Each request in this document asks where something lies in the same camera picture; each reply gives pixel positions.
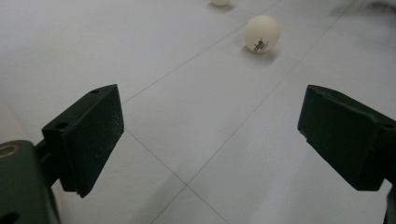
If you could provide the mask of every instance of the tile grout line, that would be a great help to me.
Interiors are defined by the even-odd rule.
[[[277,1],[275,3],[273,3],[270,7],[268,7],[267,9],[265,9],[262,13],[270,10],[273,7],[276,7],[277,4],[279,4],[281,1]],[[194,58],[198,57],[199,55],[201,55],[202,53],[204,53],[205,51],[211,49],[213,46],[217,45],[221,40],[227,38],[228,36],[232,35],[233,33],[235,33],[236,31],[238,31],[239,29],[241,29],[243,26],[245,26],[246,24],[248,24],[248,21],[243,23],[242,25],[236,27],[233,31],[231,31],[229,34],[225,35],[224,37],[222,37],[221,39],[215,41],[215,43],[209,45],[207,48],[201,50],[200,52],[198,52],[197,54],[193,55],[191,58],[189,58],[186,62],[182,63],[181,65],[177,66],[176,68],[172,69],[170,72],[168,72],[167,74],[165,74],[163,77],[160,77],[159,79],[157,79],[156,81],[154,81],[153,83],[149,84],[146,88],[144,88],[143,90],[139,91],[138,93],[136,93],[135,95],[131,96],[130,98],[128,98],[127,100],[125,100],[124,102],[122,102],[121,104],[125,104],[128,101],[132,100],[133,98],[135,98],[137,95],[139,95],[140,93],[142,93],[143,91],[149,89],[151,86],[153,86],[154,84],[156,84],[157,82],[161,81],[162,79],[164,79],[165,77],[168,77],[169,75],[171,75],[172,73],[174,73],[177,69],[179,69],[180,67],[182,67],[184,64],[190,62],[191,60],[193,60]]]
[[[160,212],[160,214],[158,214],[158,216],[156,216],[156,217],[154,218],[154,220],[152,220],[152,222],[150,222],[150,224],[154,223],[154,222],[158,219],[158,217],[161,216],[161,214],[169,207],[169,205],[171,205],[171,203],[177,198],[177,196],[178,196],[179,194],[181,194],[181,192],[183,192],[183,190],[184,190],[186,187],[187,187],[187,185],[184,186],[183,189],[181,189],[181,191],[175,196],[175,198],[174,198],[168,205],[165,206],[165,208]]]
[[[215,41],[215,43],[209,45],[207,48],[201,50],[200,52],[198,52],[197,54],[193,55],[191,58],[189,58],[186,62],[182,63],[181,65],[177,66],[176,68],[172,69],[172,71],[168,72],[165,76],[160,77],[159,79],[157,79],[156,81],[154,81],[153,83],[149,84],[146,88],[144,88],[143,90],[139,91],[138,93],[136,93],[135,95],[133,95],[132,97],[128,98],[126,101],[124,101],[122,104],[125,104],[127,102],[129,102],[130,100],[132,100],[133,98],[135,98],[137,95],[139,95],[140,93],[142,93],[143,91],[149,89],[151,86],[153,86],[154,84],[156,84],[157,82],[161,81],[162,79],[164,79],[165,77],[168,77],[169,75],[171,75],[172,73],[174,73],[177,69],[179,69],[180,67],[182,67],[183,65],[185,65],[186,63],[189,63],[191,60],[195,59],[196,57],[198,57],[199,55],[203,54],[205,51],[211,49],[213,46],[217,45],[221,40],[227,38],[228,36],[232,35],[233,33],[235,33],[237,30],[239,30],[242,26],[244,26],[245,23],[241,26],[238,26],[235,30],[231,31],[229,34],[227,34],[226,36],[222,37],[221,39]]]
[[[227,144],[227,142],[235,135],[235,133],[242,127],[243,124],[245,124],[245,122],[254,114],[254,112],[256,112],[256,110],[267,100],[267,98],[274,92],[274,90],[283,82],[283,80],[289,76],[289,74],[291,73],[291,71],[295,68],[295,66],[297,66],[297,64],[300,63],[300,61],[303,60],[303,58],[306,56],[306,54],[323,38],[323,36],[325,36],[327,34],[327,32],[333,27],[333,25],[352,7],[352,5],[355,3],[355,1],[353,1],[348,7],[347,9],[332,23],[332,25],[329,26],[329,28],[323,32],[322,36],[320,38],[318,38],[317,41],[315,41],[315,43],[304,53],[304,55],[297,61],[297,63],[289,70],[289,72],[282,77],[282,79],[271,89],[271,91],[268,93],[267,96],[264,97],[264,99],[259,103],[258,106],[256,106],[253,111],[247,116],[247,118],[241,123],[241,125],[239,125],[235,132],[233,132],[230,137],[224,142],[224,144],[221,145],[221,147],[213,154],[213,156],[204,164],[204,166],[201,167],[201,169],[192,177],[192,179],[187,183],[187,186],[190,185],[190,182],[196,177],[198,176],[199,173],[201,173],[201,171],[206,167],[206,165],[218,154],[219,151],[221,151],[221,149]]]
[[[160,158],[158,158],[156,155],[154,155],[154,153],[151,152],[151,150],[146,147],[142,142],[139,141],[139,139],[136,138],[136,136],[134,136],[128,129],[125,128],[125,131],[130,134],[140,145],[142,145],[143,148],[145,148],[155,159],[157,159],[157,161],[159,161],[163,166],[166,167],[166,169],[168,169],[170,172],[172,172],[173,175],[175,175],[177,177],[177,179],[179,179],[185,186],[187,186],[187,184],[177,175],[175,174],[175,172],[173,172],[162,160],[160,160]]]
[[[156,216],[154,218],[154,220],[150,223],[154,223],[158,217],[168,208],[168,206],[177,198],[177,196],[185,189],[188,188],[190,189],[203,203],[205,203],[207,206],[209,206],[210,209],[212,209],[212,211],[214,211],[222,220],[224,220],[227,224],[230,224],[218,211],[216,211],[209,203],[207,203],[198,193],[196,193],[192,188],[190,188],[189,184],[190,182],[199,174],[201,173],[201,171],[206,167],[206,165],[218,154],[218,152],[229,142],[229,140],[237,133],[237,131],[242,127],[243,124],[246,123],[246,121],[251,118],[251,116],[254,114],[254,112],[257,111],[257,109],[268,99],[268,97],[274,92],[274,90],[277,89],[277,87],[283,82],[283,80],[289,76],[289,74],[291,73],[291,71],[295,68],[295,66],[297,66],[297,64],[299,64],[299,62],[306,56],[306,54],[322,39],[323,36],[325,36],[327,34],[327,32],[334,26],[334,24],[343,16],[345,15],[345,13],[351,8],[351,6],[356,2],[357,0],[353,1],[348,7],[347,9],[332,23],[331,26],[329,26],[329,28],[323,33],[323,35],[311,46],[311,48],[309,48],[305,54],[300,58],[300,60],[289,70],[289,72],[282,77],[282,79],[271,89],[271,91],[268,93],[268,95],[266,97],[264,97],[264,99],[259,103],[259,105],[257,105],[253,111],[247,116],[247,118],[236,128],[236,130],[230,135],[230,137],[224,142],[224,144],[221,145],[221,147],[213,154],[213,156],[201,167],[201,169],[194,175],[194,177],[186,184],[177,174],[175,174],[175,172],[173,172],[162,160],[160,160],[157,156],[154,155],[154,153],[152,153],[142,142],[140,142],[129,130],[125,129],[127,131],[128,134],[130,134],[134,139],[136,139],[137,142],[139,142],[151,155],[153,155],[160,163],[162,163],[169,171],[172,172],[172,174],[174,174],[185,186],[182,188],[182,190],[175,196],[175,198],[168,204],[165,206],[165,208],[161,211],[161,213]],[[205,51],[207,51],[208,49],[212,48],[213,46],[215,46],[216,44],[218,44],[221,40],[223,40],[224,38],[228,37],[229,35],[235,33],[237,30],[239,30],[241,27],[243,27],[244,25],[246,25],[245,23],[242,24],[241,26],[237,27],[235,30],[233,30],[232,32],[230,32],[228,35],[224,36],[223,38],[219,39],[218,41],[216,41],[214,44],[210,45],[209,47],[207,47],[206,49],[202,50],[201,52],[195,54],[194,56],[192,56],[190,59],[188,59],[186,62],[184,62],[183,64],[181,64],[180,66],[176,67],[175,69],[173,69],[172,71],[170,71],[169,73],[167,73],[165,76],[159,78],[158,80],[156,80],[155,82],[153,82],[152,84],[150,84],[149,86],[147,86],[145,89],[143,89],[142,91],[138,92],[137,94],[135,94],[134,96],[132,96],[131,98],[129,98],[128,100],[126,100],[125,102],[123,102],[123,104],[127,103],[128,101],[130,101],[131,99],[133,99],[134,97],[136,97],[136,95],[140,94],[141,92],[147,90],[148,88],[150,88],[151,86],[153,86],[155,83],[159,82],[160,80],[162,80],[163,78],[169,76],[170,74],[172,74],[173,72],[175,72],[178,68],[180,68],[181,66],[183,66],[184,64],[190,62],[191,60],[193,60],[194,58],[198,57],[199,55],[201,55],[202,53],[204,53]]]
[[[227,224],[230,224],[227,219],[225,219],[218,211],[216,211],[209,203],[207,203],[201,196],[199,196],[192,188],[189,186],[186,186],[188,189],[190,189],[203,203],[205,203],[207,206],[209,206],[210,209],[212,209],[221,219],[223,219]]]

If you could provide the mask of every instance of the white tile floor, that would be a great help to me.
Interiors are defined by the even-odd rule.
[[[363,0],[3,0],[0,94],[25,130],[117,83],[126,132],[67,224],[382,223],[297,131],[306,85],[396,119],[396,14]],[[249,19],[279,20],[264,55]]]

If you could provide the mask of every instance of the white ping pong ball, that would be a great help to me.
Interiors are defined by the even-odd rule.
[[[230,0],[212,0],[212,4],[217,7],[224,7],[230,2]]]
[[[245,43],[247,48],[264,53],[276,45],[280,38],[279,23],[272,17],[260,15],[247,23]]]

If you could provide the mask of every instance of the printed logo on ball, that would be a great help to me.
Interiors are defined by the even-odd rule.
[[[263,42],[262,38],[260,38],[259,43],[254,45],[254,50],[255,52],[259,52],[259,51],[264,51],[267,47],[268,47],[268,41],[267,42]]]

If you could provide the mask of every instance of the screw hole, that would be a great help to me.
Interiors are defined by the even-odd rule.
[[[15,154],[18,149],[20,149],[17,145],[10,145],[5,147],[0,147],[0,158],[8,157]]]
[[[18,213],[8,213],[1,217],[0,224],[14,224],[18,220],[20,215]]]
[[[69,125],[69,124],[66,122],[62,122],[62,123],[55,125],[55,128],[56,129],[64,129],[65,127],[67,127],[67,125]]]

